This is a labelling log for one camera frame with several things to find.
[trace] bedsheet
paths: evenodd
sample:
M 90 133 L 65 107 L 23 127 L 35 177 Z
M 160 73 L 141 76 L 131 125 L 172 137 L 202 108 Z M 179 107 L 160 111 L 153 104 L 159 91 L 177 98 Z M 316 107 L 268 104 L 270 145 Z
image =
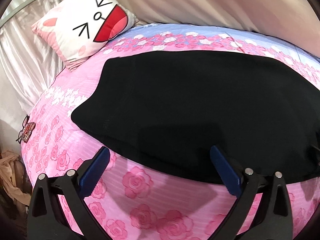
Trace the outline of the bedsheet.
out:
M 75 71 L 63 70 L 30 113 L 36 122 L 22 157 L 31 183 L 45 172 L 63 175 L 92 158 L 102 146 L 72 121 L 72 111 L 94 92 L 105 61 L 138 53 L 168 50 L 220 50 L 273 57 L 320 89 L 320 61 L 285 41 L 221 27 L 150 24 L 132 28 L 106 44 Z M 287 185 L 298 234 L 320 200 L 320 179 Z M 258 194 L 240 232 L 247 230 L 260 202 Z M 80 232 L 64 197 L 63 211 Z M 223 185 L 169 176 L 125 159 L 111 159 L 92 195 L 85 199 L 97 221 L 114 240 L 204 240 L 224 219 L 235 197 Z

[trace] metal pin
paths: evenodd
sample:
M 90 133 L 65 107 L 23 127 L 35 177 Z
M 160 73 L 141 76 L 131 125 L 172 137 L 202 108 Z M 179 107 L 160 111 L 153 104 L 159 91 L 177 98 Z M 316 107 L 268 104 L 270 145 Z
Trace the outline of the metal pin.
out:
M 279 171 L 276 171 L 275 176 L 276 176 L 277 178 L 281 178 L 281 177 L 282 177 L 282 173 L 279 172 Z
M 69 176 L 69 177 L 71 177 L 71 176 L 73 176 L 73 175 L 75 175 L 76 174 L 76 171 L 75 170 L 68 170 L 67 171 L 67 175 Z
M 253 169 L 251 169 L 251 168 L 246 168 L 246 169 L 244 170 L 244 172 L 245 172 L 246 174 L 248 174 L 248 175 L 252 175 L 252 174 L 253 174 Z
M 44 179 L 45 178 L 45 174 L 44 173 L 41 173 L 39 176 L 38 176 L 38 179 Z

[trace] blue gripper pad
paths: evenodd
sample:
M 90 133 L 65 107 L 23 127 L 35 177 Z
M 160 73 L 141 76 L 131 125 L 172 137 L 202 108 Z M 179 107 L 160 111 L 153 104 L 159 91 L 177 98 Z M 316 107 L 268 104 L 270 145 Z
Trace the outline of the blue gripper pad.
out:
M 239 178 L 222 152 L 220 152 L 216 146 L 212 146 L 210 149 L 210 159 L 229 193 L 237 198 L 240 197 L 242 193 L 241 178 Z
M 92 163 L 89 165 L 85 173 L 79 180 L 79 197 L 89 197 L 94 188 L 96 187 L 99 179 L 105 171 L 110 161 L 110 151 L 107 147 L 103 147 L 93 158 Z

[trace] black skirt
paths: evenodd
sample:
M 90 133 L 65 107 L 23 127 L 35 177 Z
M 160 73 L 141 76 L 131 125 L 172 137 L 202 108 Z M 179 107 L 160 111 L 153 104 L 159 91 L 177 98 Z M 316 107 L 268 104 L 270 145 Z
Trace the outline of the black skirt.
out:
M 155 51 L 105 62 L 72 121 L 118 154 L 167 174 L 221 184 L 209 150 L 244 168 L 320 175 L 320 91 L 284 63 L 219 51 Z

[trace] pillow's mouth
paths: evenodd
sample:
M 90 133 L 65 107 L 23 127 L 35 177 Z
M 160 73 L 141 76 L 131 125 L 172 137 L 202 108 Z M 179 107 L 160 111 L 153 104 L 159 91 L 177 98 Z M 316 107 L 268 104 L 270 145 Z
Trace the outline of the pillow's mouth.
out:
M 128 24 L 128 16 L 119 5 L 116 5 L 104 20 L 93 39 L 94 42 L 106 42 L 121 33 Z

